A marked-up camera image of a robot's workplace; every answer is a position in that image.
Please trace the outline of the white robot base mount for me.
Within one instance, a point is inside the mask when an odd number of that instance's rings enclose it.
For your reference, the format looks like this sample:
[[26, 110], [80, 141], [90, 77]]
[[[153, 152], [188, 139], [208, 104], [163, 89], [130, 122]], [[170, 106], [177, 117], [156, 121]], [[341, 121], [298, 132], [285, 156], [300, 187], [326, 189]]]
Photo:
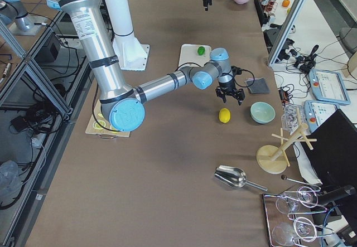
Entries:
[[134, 34], [128, 0], [105, 0], [112, 24], [113, 48], [120, 68], [144, 71], [148, 61], [149, 45], [143, 45]]

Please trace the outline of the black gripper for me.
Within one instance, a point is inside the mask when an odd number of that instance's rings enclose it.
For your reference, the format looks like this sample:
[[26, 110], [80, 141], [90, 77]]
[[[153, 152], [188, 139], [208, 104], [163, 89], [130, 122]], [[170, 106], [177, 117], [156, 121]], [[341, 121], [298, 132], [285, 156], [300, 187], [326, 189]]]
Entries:
[[228, 81], [226, 83], [219, 82], [219, 86], [215, 89], [216, 95], [222, 98], [223, 103], [226, 103], [226, 96], [232, 96], [238, 102], [238, 105], [242, 105], [245, 99], [245, 93], [242, 88], [237, 89], [234, 81]]

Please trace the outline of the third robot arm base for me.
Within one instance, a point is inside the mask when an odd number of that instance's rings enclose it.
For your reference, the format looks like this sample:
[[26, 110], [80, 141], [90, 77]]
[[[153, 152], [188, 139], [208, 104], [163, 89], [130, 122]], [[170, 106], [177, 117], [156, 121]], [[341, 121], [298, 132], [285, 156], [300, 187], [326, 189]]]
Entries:
[[1, 0], [1, 22], [13, 35], [35, 36], [40, 29], [21, 0]]

